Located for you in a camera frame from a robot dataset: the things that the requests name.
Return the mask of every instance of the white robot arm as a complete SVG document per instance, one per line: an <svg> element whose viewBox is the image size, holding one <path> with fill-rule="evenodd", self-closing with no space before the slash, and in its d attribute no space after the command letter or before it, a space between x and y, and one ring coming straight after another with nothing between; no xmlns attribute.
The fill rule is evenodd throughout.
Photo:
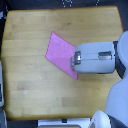
<svg viewBox="0 0 128 128"><path fill-rule="evenodd" d="M105 113L97 111L89 128L128 127L128 31L117 42L83 43L76 46L71 67L77 73L112 73L121 78L108 94Z"/></svg>

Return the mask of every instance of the pink cloth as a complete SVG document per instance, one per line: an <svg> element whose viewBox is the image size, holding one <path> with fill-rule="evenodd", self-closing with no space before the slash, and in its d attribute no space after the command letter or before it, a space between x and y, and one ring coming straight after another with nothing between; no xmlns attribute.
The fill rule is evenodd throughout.
<svg viewBox="0 0 128 128"><path fill-rule="evenodd" d="M74 55L74 51L75 46L52 32L45 57L65 73L78 79L77 73L70 67L70 58Z"/></svg>

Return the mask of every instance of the wooden table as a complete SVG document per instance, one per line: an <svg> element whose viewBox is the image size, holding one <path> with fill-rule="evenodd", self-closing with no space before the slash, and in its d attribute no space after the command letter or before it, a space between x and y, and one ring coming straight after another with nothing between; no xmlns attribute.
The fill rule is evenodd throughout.
<svg viewBox="0 0 128 128"><path fill-rule="evenodd" d="M10 11L1 53L8 119L92 117L120 80L117 72L75 80L55 67L45 59L52 31L78 45L118 40L122 25L114 6Z"/></svg>

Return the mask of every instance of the dark floor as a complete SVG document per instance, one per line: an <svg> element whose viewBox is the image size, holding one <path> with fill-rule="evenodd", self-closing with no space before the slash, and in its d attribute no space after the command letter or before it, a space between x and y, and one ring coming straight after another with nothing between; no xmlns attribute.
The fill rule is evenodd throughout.
<svg viewBox="0 0 128 128"><path fill-rule="evenodd" d="M6 0L6 5L10 10L19 9L51 9L51 8L69 8L88 7L88 6L108 6L117 5L121 15L124 31L128 30L128 0L72 0L72 4L66 2L67 0ZM4 11L6 16L6 5L0 0L0 12ZM2 33L4 30L5 16L0 18L0 46L2 40ZM37 121L8 121L8 128L36 128Z"/></svg>

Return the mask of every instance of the wood grain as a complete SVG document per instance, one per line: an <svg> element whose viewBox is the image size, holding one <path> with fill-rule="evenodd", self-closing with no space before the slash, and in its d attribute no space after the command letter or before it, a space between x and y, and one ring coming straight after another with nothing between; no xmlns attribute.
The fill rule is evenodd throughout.
<svg viewBox="0 0 128 128"><path fill-rule="evenodd" d="M10 11L1 53L8 119L92 117L120 80L116 72L75 80L55 67L45 59L52 31L78 45L118 40L122 25L116 7Z"/></svg>

